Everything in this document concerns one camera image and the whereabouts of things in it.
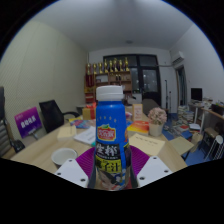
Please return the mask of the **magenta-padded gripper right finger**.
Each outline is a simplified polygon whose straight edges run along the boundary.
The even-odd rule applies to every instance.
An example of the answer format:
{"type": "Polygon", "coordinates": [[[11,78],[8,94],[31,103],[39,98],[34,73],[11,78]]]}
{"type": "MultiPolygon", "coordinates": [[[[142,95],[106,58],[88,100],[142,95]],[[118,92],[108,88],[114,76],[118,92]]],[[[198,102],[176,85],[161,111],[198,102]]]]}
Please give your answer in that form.
{"type": "Polygon", "coordinates": [[[154,181],[157,181],[172,171],[158,156],[149,156],[140,149],[131,146],[131,169],[129,188],[144,187],[154,181]]]}

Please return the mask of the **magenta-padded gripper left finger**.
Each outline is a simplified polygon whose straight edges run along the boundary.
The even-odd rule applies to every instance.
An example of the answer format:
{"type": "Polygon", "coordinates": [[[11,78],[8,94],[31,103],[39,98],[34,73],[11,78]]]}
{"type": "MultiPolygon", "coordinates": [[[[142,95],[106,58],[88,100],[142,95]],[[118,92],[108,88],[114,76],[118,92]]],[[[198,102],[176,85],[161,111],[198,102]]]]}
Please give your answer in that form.
{"type": "Polygon", "coordinates": [[[94,152],[95,148],[92,147],[76,159],[69,158],[55,175],[81,187],[93,189],[96,183],[94,152]]]}

